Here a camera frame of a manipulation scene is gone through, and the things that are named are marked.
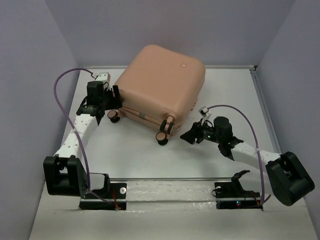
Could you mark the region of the pink hard-shell suitcase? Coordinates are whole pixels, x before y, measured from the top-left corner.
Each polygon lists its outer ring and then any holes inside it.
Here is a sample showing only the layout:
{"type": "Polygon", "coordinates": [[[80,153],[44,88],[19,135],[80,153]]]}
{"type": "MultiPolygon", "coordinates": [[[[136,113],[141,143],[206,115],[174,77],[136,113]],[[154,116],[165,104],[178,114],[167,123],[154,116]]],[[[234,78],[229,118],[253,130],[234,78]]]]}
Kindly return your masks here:
{"type": "Polygon", "coordinates": [[[107,116],[112,123],[126,116],[156,129],[155,139],[164,146],[194,109],[205,76],[201,60],[147,45],[115,82],[122,106],[107,116]]]}

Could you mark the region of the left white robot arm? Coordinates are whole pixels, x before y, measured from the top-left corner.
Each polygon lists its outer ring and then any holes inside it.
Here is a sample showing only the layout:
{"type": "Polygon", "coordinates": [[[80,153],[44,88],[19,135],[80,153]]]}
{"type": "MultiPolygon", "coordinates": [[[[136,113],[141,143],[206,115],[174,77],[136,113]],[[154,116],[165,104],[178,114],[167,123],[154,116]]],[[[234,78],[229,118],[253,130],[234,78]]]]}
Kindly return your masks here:
{"type": "Polygon", "coordinates": [[[109,86],[106,80],[87,83],[86,96],[70,124],[68,136],[54,156],[47,156],[43,161],[50,195],[83,197],[91,191],[86,145],[106,111],[116,112],[123,106],[122,102],[117,85],[109,86]]]}

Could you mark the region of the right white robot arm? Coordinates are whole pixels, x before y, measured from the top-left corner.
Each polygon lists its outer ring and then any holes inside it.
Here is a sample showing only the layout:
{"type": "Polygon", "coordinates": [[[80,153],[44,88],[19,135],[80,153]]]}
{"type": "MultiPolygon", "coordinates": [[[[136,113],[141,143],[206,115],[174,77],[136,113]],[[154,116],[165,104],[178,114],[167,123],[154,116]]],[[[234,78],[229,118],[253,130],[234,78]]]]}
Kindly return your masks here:
{"type": "Polygon", "coordinates": [[[249,145],[234,136],[226,117],[194,122],[180,138],[192,145],[204,140],[216,143],[224,157],[262,170],[267,176],[265,192],[285,206],[292,206],[315,189],[314,181],[293,152],[275,153],[249,145]]]}

